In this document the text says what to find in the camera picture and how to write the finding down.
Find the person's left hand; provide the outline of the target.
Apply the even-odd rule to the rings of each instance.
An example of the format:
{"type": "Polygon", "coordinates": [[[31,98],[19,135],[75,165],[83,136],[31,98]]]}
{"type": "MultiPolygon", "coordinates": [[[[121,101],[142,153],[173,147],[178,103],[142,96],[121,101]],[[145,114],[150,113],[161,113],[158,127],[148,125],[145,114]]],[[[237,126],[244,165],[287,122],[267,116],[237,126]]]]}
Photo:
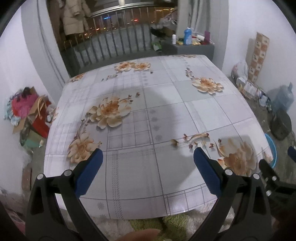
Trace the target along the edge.
{"type": "Polygon", "coordinates": [[[130,232],[120,238],[118,238],[116,241],[150,241],[155,240],[158,237],[158,234],[161,231],[154,228],[149,228],[145,230],[138,230],[135,232],[130,232]]]}

